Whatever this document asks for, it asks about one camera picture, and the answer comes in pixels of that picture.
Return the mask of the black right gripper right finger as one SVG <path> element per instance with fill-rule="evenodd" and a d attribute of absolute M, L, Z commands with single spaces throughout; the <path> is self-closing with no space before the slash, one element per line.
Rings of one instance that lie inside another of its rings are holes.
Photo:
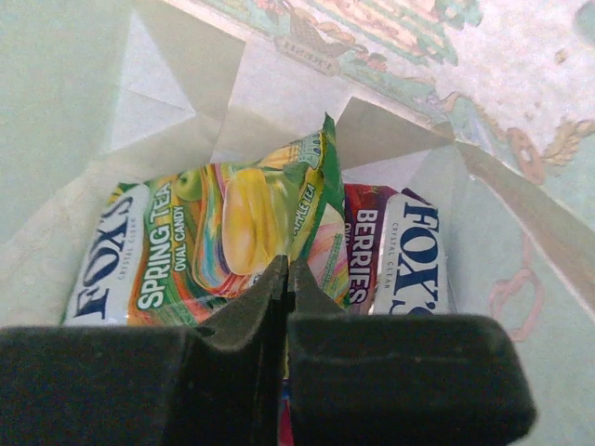
<path fill-rule="evenodd" d="M 515 347 L 477 315 L 350 315 L 293 262 L 287 322 L 298 445 L 508 445 L 537 408 Z"/>

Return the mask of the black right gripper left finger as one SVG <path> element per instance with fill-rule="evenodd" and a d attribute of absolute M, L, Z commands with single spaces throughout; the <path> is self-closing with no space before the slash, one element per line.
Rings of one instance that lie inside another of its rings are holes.
<path fill-rule="evenodd" d="M 5 445 L 273 445 L 288 262 L 197 327 L 1 333 Z"/>

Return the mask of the green printed paper bag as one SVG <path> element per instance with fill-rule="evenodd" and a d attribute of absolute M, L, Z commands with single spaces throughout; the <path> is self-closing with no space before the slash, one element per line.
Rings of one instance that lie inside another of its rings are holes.
<path fill-rule="evenodd" d="M 440 212 L 451 306 L 497 319 L 528 445 L 594 441 L 590 1 L 5 1 L 1 323 L 56 324 L 120 182 L 335 119 L 343 178 Z"/>

